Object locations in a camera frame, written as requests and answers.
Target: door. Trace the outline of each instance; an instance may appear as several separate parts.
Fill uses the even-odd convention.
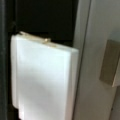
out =
[[[110,118],[116,87],[99,79],[109,39],[120,41],[120,1],[91,0],[74,120]]]

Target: white card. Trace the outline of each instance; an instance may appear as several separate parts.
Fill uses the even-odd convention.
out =
[[[11,39],[12,99],[22,120],[71,120],[78,50],[14,35]]]

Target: white plastic panel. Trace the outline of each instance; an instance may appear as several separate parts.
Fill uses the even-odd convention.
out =
[[[71,120],[78,50],[42,44],[40,40],[21,35],[12,37],[11,46],[15,48],[11,49],[12,55],[17,58],[16,62],[12,58],[13,76],[17,76],[16,81],[15,78],[12,81],[12,91],[19,117],[22,120]]]

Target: gray surface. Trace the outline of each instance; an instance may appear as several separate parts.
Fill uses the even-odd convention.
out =
[[[120,40],[120,1],[92,0],[75,120],[109,120],[116,88],[99,80],[108,39]]]
[[[118,87],[117,89],[117,94],[115,97],[115,102],[110,117],[110,120],[119,120],[119,119],[120,119],[120,87]]]

